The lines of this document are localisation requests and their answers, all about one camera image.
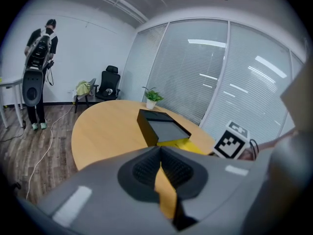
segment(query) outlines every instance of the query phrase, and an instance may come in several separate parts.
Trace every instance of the white table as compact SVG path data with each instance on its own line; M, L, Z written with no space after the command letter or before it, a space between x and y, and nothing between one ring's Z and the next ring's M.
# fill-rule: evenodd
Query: white table
M20 122L21 127L23 127L22 117L21 117L21 113L19 110L19 106L18 106L18 100L19 100L20 108L21 108L21 110L23 109L21 84L22 84L21 78L5 78L2 80L2 82L0 82L0 88L6 87L7 89L9 89L9 88L13 89L14 106L15 106L16 115L18 116L18 120ZM3 120L4 126L6 128L8 128L8 123L5 119L4 110L3 110L3 100L2 100L1 92L0 92L0 113L1 113L1 117Z

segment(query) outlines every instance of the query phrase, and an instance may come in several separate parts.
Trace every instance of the potted plant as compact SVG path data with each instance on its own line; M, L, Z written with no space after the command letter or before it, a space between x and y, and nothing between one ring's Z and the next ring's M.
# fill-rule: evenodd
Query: potted plant
M149 110L152 110L156 103L158 101L161 101L163 100L163 98L159 95L158 92L155 92L153 89L155 89L155 87L151 88L151 89L148 89L146 87L142 87L142 88L145 88L145 96L147 98L147 105L146 107L149 109Z

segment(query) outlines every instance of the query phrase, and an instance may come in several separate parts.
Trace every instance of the sneaker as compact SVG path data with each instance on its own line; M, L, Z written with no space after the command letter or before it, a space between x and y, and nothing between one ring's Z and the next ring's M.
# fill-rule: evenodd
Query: sneaker
M34 130L34 131L36 131L36 130L38 129L37 123L33 123L31 126L33 127L33 130Z
M47 120L45 120L44 123L40 123L40 127L42 130L44 130L45 128L47 128Z

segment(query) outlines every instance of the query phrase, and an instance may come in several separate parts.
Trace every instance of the black pants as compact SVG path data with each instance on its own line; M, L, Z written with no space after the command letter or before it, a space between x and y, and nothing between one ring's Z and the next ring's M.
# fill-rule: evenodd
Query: black pants
M44 74L44 82L43 82L43 91L44 91L44 83L45 83L45 71L43 72ZM37 118L36 118L36 111L37 115L39 118L39 123L44 123L45 122L45 111L44 111L44 96L43 96L43 91L41 92L41 98L39 103L36 105L36 110L35 106L33 107L27 107L27 112L28 112L28 118L31 122L31 124L37 123Z

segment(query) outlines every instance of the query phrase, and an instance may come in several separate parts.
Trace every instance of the white pot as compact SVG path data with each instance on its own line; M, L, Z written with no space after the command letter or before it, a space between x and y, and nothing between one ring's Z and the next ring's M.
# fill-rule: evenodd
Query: white pot
M157 102L155 102L155 101L151 101L151 100L147 99L147 106L146 106L146 107L147 107L149 110L152 110L152 109L155 107L156 103L157 103Z

